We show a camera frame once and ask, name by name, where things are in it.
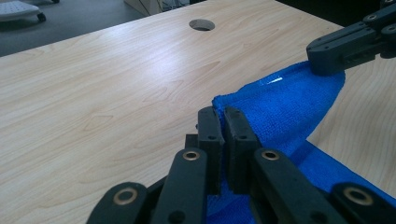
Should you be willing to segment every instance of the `towel fold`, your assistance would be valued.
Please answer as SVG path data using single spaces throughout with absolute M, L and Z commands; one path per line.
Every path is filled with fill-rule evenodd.
M 354 182 L 396 206 L 395 199 L 306 141 L 334 103 L 345 78 L 344 72 L 315 76 L 309 62 L 297 63 L 235 93 L 217 96 L 212 103 L 221 124 L 226 106 L 244 112 L 262 145 L 283 151 L 314 186 L 330 191 L 336 183 Z M 254 223 L 248 196 L 233 195 L 224 177 L 221 190 L 221 196 L 208 196 L 207 223 Z

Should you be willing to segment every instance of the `gray floor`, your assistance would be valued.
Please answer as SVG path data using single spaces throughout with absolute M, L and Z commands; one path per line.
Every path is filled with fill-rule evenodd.
M 105 29 L 144 16 L 123 0 L 23 1 L 38 6 L 47 21 L 37 17 L 0 22 L 0 57 L 78 35 Z

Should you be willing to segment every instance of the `light wood grain surface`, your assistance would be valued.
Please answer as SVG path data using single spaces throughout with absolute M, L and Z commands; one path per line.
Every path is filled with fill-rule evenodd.
M 151 185 L 214 96 L 306 60 L 339 28 L 272 0 L 216 0 L 0 58 L 0 223 L 83 223 L 112 186 Z M 349 69 L 310 136 L 393 196 L 395 70 Z

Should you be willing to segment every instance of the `cable hole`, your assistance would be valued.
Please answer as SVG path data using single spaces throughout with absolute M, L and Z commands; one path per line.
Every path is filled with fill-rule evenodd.
M 189 25 L 192 29 L 197 31 L 211 31 L 215 29 L 215 23 L 213 23 L 213 21 L 202 19 L 190 21 Z

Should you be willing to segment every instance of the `blue cloth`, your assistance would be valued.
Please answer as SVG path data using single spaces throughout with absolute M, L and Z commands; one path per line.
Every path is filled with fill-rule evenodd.
M 395 199 L 306 141 L 334 103 L 345 79 L 344 72 L 315 76 L 309 62 L 297 63 L 238 92 L 217 96 L 212 103 L 222 124 L 225 106 L 243 111 L 262 145 L 283 151 L 314 186 L 330 191 L 336 183 L 354 182 L 396 206 Z M 224 175 L 221 196 L 208 196 L 207 223 L 254 223 L 248 196 L 233 195 Z

